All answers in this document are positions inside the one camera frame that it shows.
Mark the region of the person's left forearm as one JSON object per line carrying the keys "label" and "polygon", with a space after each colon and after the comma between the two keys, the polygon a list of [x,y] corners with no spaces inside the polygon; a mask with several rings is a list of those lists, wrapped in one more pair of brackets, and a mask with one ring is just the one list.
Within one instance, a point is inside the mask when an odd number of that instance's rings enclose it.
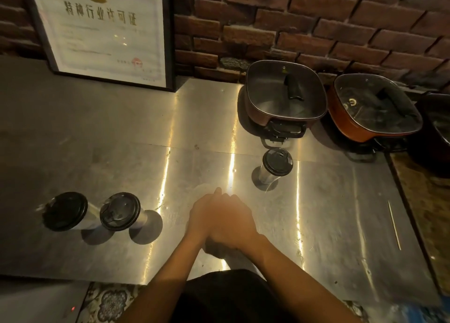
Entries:
{"label": "person's left forearm", "polygon": [[205,239],[187,232],[116,323],[168,323]]}

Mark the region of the person's left hand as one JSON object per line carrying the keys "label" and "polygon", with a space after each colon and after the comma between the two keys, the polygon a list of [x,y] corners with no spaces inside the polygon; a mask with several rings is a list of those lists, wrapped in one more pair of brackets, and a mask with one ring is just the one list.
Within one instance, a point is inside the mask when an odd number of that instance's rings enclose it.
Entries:
{"label": "person's left hand", "polygon": [[190,242],[200,247],[217,225],[217,209],[219,208],[208,207],[206,195],[198,199],[192,206],[184,235]]}

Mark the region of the framed white certificate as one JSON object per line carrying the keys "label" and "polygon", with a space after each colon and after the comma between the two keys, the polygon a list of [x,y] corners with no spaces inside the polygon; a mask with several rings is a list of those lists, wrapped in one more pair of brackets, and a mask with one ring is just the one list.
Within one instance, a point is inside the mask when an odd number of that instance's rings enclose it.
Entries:
{"label": "framed white certificate", "polygon": [[174,92],[173,0],[24,0],[50,69]]}

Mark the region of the dark electric hot pot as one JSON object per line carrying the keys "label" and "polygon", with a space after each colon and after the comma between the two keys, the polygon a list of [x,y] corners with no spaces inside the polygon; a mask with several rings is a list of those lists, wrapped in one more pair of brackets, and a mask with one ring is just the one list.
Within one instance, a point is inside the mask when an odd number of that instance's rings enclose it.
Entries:
{"label": "dark electric hot pot", "polygon": [[416,105],[424,120],[420,134],[426,155],[450,165],[450,95],[427,92]]}

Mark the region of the steel cup with black lid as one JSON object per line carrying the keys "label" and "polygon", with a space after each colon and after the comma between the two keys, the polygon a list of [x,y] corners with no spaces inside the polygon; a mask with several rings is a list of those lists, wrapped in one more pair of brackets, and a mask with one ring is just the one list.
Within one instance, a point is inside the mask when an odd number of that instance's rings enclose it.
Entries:
{"label": "steel cup with black lid", "polygon": [[99,208],[75,191],[55,196],[43,205],[41,212],[43,225],[54,232],[93,230],[101,226]]}
{"label": "steel cup with black lid", "polygon": [[258,172],[258,181],[270,185],[281,177],[287,176],[293,169],[290,153],[282,148],[268,149],[262,158]]}
{"label": "steel cup with black lid", "polygon": [[99,219],[109,231],[141,229],[148,217],[138,197],[129,192],[120,192],[110,196],[101,206]]}

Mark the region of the thin wooden skewer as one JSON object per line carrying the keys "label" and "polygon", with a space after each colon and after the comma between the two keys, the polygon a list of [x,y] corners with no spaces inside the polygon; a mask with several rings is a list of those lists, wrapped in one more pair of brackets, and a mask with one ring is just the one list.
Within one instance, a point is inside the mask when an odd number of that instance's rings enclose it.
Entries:
{"label": "thin wooden skewer", "polygon": [[401,243],[400,243],[400,239],[399,239],[399,234],[398,234],[398,231],[397,231],[396,222],[395,222],[395,219],[394,219],[394,215],[393,215],[393,211],[392,211],[392,206],[391,206],[390,200],[387,200],[387,206],[388,206],[388,209],[389,209],[389,214],[390,214],[390,218],[391,218],[391,224],[392,224],[394,236],[395,236],[396,243],[397,243],[397,248],[398,248],[398,250],[402,251],[402,247],[401,247]]}

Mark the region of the person's black clothing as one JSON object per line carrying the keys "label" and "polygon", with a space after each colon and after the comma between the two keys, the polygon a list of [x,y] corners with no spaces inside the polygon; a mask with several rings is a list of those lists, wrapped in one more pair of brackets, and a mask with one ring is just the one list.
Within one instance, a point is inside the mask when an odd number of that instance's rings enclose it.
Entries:
{"label": "person's black clothing", "polygon": [[297,323],[266,280],[246,269],[187,281],[170,323]]}

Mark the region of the person's right forearm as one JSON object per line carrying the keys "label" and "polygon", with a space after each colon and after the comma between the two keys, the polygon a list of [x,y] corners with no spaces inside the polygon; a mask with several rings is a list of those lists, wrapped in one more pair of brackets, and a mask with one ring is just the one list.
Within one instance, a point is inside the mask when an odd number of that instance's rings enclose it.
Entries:
{"label": "person's right forearm", "polygon": [[361,323],[337,297],[261,234],[239,247],[299,323]]}

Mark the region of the person's right hand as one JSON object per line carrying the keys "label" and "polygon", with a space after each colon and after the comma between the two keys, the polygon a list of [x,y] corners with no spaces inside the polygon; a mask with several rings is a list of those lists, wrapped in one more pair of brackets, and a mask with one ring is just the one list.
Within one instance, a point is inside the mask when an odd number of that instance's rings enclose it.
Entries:
{"label": "person's right hand", "polygon": [[251,209],[238,196],[223,194],[217,225],[208,239],[248,255],[259,238]]}

